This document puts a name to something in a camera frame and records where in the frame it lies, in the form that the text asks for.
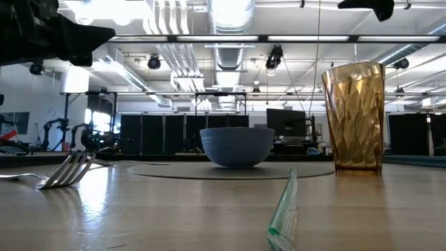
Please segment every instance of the circular mat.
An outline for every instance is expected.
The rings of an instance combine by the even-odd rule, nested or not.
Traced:
[[[131,167],[131,174],[160,178],[219,179],[219,180],[259,180],[288,178],[290,168],[298,173],[298,178],[332,174],[332,162],[262,162],[256,167],[226,168],[212,162],[172,162],[167,166],[139,165]]]

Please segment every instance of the window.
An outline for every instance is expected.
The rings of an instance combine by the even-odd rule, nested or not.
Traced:
[[[90,123],[91,122],[91,110],[85,109],[85,117],[84,117],[84,123]]]
[[[93,112],[93,129],[100,132],[110,131],[110,115],[102,112]]]

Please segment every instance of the blue object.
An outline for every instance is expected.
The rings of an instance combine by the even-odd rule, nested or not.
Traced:
[[[268,156],[274,130],[267,128],[211,128],[200,130],[208,158],[222,167],[253,167]]]
[[[314,147],[309,147],[307,149],[307,155],[308,156],[318,156],[322,154],[318,149],[314,148]]]

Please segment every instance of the fork tines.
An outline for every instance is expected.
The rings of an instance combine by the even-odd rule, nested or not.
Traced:
[[[82,165],[87,159],[87,155],[78,154],[70,163],[72,157],[73,155],[69,155],[66,158],[62,165],[48,179],[42,188],[56,188],[78,183],[90,169],[91,164],[93,164],[93,161],[95,160],[95,154],[93,154],[89,158],[89,161],[86,163],[85,167],[82,168]]]

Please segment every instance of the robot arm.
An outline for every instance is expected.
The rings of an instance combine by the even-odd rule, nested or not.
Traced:
[[[73,126],[72,127],[72,129],[71,129],[71,144],[70,144],[70,148],[71,149],[73,149],[73,148],[75,148],[76,147],[76,133],[77,133],[77,129],[79,128],[79,127],[85,127],[85,128],[89,128],[89,124],[87,124],[87,123],[82,123],[82,124],[80,124],[80,125],[76,125],[76,126]]]
[[[43,126],[43,130],[44,130],[44,138],[43,138],[43,142],[42,142],[42,149],[43,150],[47,150],[48,146],[49,146],[49,141],[48,141],[48,135],[49,135],[49,129],[51,129],[52,125],[54,123],[60,123],[60,126],[58,126],[57,128],[61,129],[61,130],[68,130],[68,119],[62,119],[62,118],[58,118],[58,119],[54,119],[52,121],[48,121],[45,123],[45,125]]]

